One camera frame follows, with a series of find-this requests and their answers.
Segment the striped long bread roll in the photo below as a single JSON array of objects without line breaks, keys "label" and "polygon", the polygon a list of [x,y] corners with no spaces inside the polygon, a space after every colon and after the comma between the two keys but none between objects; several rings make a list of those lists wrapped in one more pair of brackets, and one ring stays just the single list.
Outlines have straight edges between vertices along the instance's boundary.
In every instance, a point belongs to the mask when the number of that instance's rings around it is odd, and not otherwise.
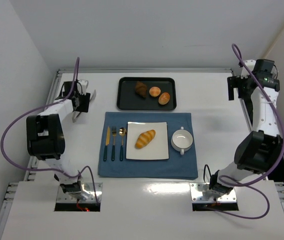
[{"label": "striped long bread roll", "polygon": [[154,129],[141,133],[135,143],[136,149],[142,149],[146,147],[156,136]]}]

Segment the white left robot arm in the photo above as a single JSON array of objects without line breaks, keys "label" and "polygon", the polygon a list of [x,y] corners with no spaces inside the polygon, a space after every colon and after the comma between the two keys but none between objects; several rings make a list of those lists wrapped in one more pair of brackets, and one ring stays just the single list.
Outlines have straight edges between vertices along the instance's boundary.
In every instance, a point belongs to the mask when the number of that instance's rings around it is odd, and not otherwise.
[{"label": "white left robot arm", "polygon": [[29,154],[45,161],[63,193],[80,201],[88,200],[92,195],[85,189],[80,171],[71,166],[69,159],[62,157],[66,148],[62,121],[71,115],[75,122],[81,113],[88,112],[93,99],[87,92],[88,85],[89,82],[83,79],[64,82],[52,105],[26,119]]}]

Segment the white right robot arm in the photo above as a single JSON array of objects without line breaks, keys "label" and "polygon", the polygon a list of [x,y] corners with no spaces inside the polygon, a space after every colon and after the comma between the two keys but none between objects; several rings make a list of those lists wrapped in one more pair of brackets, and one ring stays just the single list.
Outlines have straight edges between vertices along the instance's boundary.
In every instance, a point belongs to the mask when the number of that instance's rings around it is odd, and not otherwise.
[{"label": "white right robot arm", "polygon": [[241,75],[228,77],[228,98],[233,100],[237,89],[247,107],[252,131],[237,147],[234,161],[210,178],[209,190],[218,197],[229,194],[233,184],[248,176],[273,170],[284,152],[279,120],[274,113],[280,90],[279,80],[272,74],[274,61],[246,60],[245,64]]}]

